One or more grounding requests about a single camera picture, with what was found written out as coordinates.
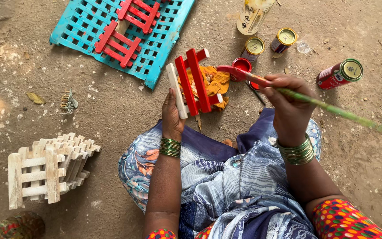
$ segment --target dirt floor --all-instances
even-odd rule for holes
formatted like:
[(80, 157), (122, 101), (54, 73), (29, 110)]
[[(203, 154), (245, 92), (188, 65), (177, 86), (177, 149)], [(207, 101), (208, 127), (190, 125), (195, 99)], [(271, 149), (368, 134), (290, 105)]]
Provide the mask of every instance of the dirt floor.
[[(230, 64), (247, 37), (236, 30), (243, 1), (197, 0), (167, 62), (189, 48), (207, 48), (204, 65)], [(119, 157), (135, 137), (161, 118), (169, 86), (163, 70), (154, 90), (142, 81), (80, 52), (50, 46), (48, 39), (68, 1), (0, 0), (0, 220), (16, 211), (32, 210), (45, 220), (45, 238), (140, 238), (143, 214), (123, 188), (117, 173)], [(382, 1), (281, 0), (256, 34), (269, 42), (283, 27), (317, 40), (316, 52), (271, 58), (267, 48), (253, 63), (253, 73), (283, 73), (307, 80), (325, 102), (382, 123)], [(357, 83), (320, 90), (316, 75), (346, 58), (365, 69)], [(74, 114), (58, 109), (65, 88), (79, 102)], [(36, 105), (25, 95), (47, 100)], [(231, 83), (224, 112), (204, 114), (202, 133), (222, 141), (244, 133), (262, 105), (244, 83)], [(313, 118), (324, 128), (321, 164), (342, 192), (382, 228), (382, 135), (357, 123), (317, 109)], [(194, 119), (187, 125), (198, 130)], [(61, 201), (26, 201), (25, 209), (8, 210), (7, 157), (34, 140), (75, 132), (96, 140), (101, 153), (88, 160), (91, 176)]]

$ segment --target blue plastic lattice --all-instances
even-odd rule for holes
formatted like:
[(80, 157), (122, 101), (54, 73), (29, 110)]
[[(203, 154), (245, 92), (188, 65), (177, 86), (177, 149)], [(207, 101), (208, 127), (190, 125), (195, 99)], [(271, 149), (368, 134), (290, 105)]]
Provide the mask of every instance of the blue plastic lattice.
[[(173, 46), (179, 39), (179, 32), (188, 17), (195, 0), (172, 0), (161, 3), (160, 18), (152, 33), (144, 35), (142, 30), (131, 24), (125, 36), (133, 40), (141, 38), (141, 52), (132, 67), (121, 68), (119, 62), (105, 53), (95, 52), (95, 42), (111, 20), (117, 21), (116, 9), (120, 0), (71, 0), (50, 36), (50, 44), (64, 45), (93, 56), (115, 69), (145, 80), (145, 85), (154, 90), (161, 69)], [(153, 6), (154, 0), (144, 0)]]

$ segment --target orange cloth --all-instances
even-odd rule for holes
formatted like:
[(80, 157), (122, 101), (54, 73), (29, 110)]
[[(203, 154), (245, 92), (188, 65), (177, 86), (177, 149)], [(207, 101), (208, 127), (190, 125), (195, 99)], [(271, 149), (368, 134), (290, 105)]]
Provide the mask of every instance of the orange cloth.
[[(229, 88), (229, 80), (231, 76), (226, 72), (217, 72), (216, 69), (212, 66), (200, 66), (201, 73), (204, 79), (204, 86), (206, 87), (206, 92), (208, 96), (216, 94), (225, 94)], [(196, 101), (198, 100), (197, 89), (195, 88), (194, 78), (192, 77), (191, 70), (187, 70), (188, 80), (191, 84), (191, 89)], [(179, 87), (182, 89), (181, 80), (178, 77)], [(215, 104), (212, 106), (212, 109), (222, 111), (225, 109), (225, 106), (229, 102), (229, 97), (223, 97), (223, 102)]]

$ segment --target woman's left hand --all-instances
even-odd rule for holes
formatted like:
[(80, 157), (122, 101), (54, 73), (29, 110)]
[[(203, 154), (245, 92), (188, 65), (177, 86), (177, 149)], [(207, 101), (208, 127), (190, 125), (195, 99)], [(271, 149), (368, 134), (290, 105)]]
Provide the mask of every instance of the woman's left hand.
[(185, 119), (179, 118), (176, 107), (176, 92), (169, 88), (169, 93), (162, 108), (162, 137), (181, 142)]

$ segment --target green bangle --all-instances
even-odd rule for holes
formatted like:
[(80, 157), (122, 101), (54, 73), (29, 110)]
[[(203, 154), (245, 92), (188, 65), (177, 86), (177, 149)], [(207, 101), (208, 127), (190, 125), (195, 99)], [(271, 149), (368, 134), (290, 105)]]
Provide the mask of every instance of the green bangle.
[(293, 165), (303, 165), (312, 161), (313, 157), (315, 157), (315, 153), (307, 133), (305, 133), (305, 137), (306, 140), (303, 144), (293, 148), (284, 148), (279, 144), (278, 139), (276, 140), (279, 152), (284, 161)]
[(181, 142), (175, 141), (173, 139), (162, 138), (160, 140), (159, 153), (172, 156), (181, 157)]

